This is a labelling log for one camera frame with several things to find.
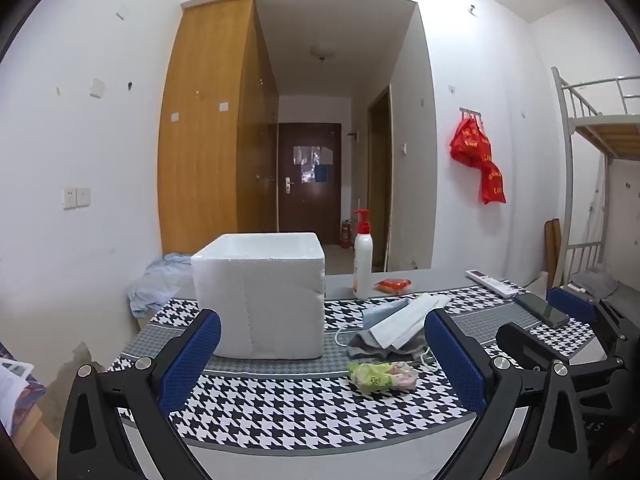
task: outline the white face mask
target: white face mask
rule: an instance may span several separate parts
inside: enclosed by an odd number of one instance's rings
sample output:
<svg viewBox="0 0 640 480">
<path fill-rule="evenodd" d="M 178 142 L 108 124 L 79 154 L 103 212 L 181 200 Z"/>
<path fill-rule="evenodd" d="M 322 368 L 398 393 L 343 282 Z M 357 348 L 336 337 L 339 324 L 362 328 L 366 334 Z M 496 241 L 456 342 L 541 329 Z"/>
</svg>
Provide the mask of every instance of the white face mask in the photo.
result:
<svg viewBox="0 0 640 480">
<path fill-rule="evenodd" d="M 409 298 L 367 307 L 362 313 L 362 327 L 368 330 L 409 304 Z"/>
<path fill-rule="evenodd" d="M 424 326 L 424 318 L 431 310 L 444 308 L 449 301 L 449 296 L 422 294 L 405 308 L 371 327 L 371 335 L 381 348 L 398 350 L 420 332 Z"/>
</svg>

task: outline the floor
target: floor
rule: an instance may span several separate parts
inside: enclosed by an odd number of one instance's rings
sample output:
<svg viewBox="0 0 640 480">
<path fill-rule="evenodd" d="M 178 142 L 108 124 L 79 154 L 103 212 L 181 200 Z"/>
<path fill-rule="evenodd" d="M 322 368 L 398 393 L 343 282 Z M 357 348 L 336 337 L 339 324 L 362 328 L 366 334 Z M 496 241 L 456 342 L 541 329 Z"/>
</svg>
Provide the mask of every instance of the floor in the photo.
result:
<svg viewBox="0 0 640 480">
<path fill-rule="evenodd" d="M 327 245 L 322 249 L 325 274 L 353 274 L 353 249 L 343 249 L 340 245 Z"/>
</svg>

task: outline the fire extinguisher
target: fire extinguisher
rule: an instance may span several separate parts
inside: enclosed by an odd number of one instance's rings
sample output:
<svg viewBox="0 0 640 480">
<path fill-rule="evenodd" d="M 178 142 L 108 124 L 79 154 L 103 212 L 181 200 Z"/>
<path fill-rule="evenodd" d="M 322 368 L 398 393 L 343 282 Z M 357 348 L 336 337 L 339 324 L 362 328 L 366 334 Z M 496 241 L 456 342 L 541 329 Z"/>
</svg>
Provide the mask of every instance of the fire extinguisher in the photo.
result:
<svg viewBox="0 0 640 480">
<path fill-rule="evenodd" d="M 342 222 L 342 229 L 340 230 L 340 247 L 343 249 L 349 249 L 351 247 L 351 222 L 348 220 Z"/>
</svg>

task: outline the air conditioner remote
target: air conditioner remote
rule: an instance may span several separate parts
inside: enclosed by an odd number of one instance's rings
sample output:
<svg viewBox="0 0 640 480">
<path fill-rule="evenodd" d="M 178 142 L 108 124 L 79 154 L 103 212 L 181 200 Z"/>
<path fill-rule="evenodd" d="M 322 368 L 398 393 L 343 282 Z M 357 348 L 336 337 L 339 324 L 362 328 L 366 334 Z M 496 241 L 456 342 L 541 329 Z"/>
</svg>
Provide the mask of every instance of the air conditioner remote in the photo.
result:
<svg viewBox="0 0 640 480">
<path fill-rule="evenodd" d="M 500 282 L 491 276 L 487 276 L 484 272 L 480 272 L 479 270 L 468 270 L 466 271 L 466 275 L 506 300 L 513 298 L 519 292 L 517 288 Z"/>
</svg>

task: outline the table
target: table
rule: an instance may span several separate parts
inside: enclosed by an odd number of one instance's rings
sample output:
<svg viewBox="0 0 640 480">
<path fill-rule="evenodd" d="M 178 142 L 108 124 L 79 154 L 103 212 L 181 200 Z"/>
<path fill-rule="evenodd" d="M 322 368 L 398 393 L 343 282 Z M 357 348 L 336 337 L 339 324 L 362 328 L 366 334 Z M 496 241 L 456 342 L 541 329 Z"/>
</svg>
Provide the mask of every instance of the table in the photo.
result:
<svg viewBox="0 0 640 480">
<path fill-rule="evenodd" d="M 386 277 L 409 278 L 413 282 L 413 290 L 434 292 L 444 288 L 474 286 L 475 283 L 466 278 L 462 270 L 413 270 L 376 274 L 375 281 Z M 352 298 L 350 289 L 351 275 L 327 276 L 326 297 L 328 300 Z M 189 300 L 194 297 L 193 285 L 186 286 L 177 295 Z M 590 342 L 572 359 L 584 362 L 604 357 L 597 341 Z M 498 460 L 506 460 L 508 450 L 514 443 L 519 428 L 524 420 L 524 412 L 519 410 L 514 417 L 498 454 Z M 204 469 L 216 479 L 226 478 L 259 478 L 259 479 L 352 479 L 362 474 L 363 468 L 375 470 L 376 476 L 393 476 L 399 479 L 432 478 L 444 465 L 447 458 L 455 450 L 464 434 L 472 424 L 472 417 L 462 418 L 458 424 L 444 430 L 421 433 L 417 438 L 409 440 L 396 439 L 393 444 L 365 449 L 356 447 L 351 452 L 338 454 L 322 454 L 318 456 L 262 456 L 259 454 L 236 454 L 205 446 L 190 446 Z M 133 449 L 145 471 L 152 480 L 160 478 L 153 466 L 140 435 L 135 428 L 126 427 L 127 435 Z"/>
</svg>

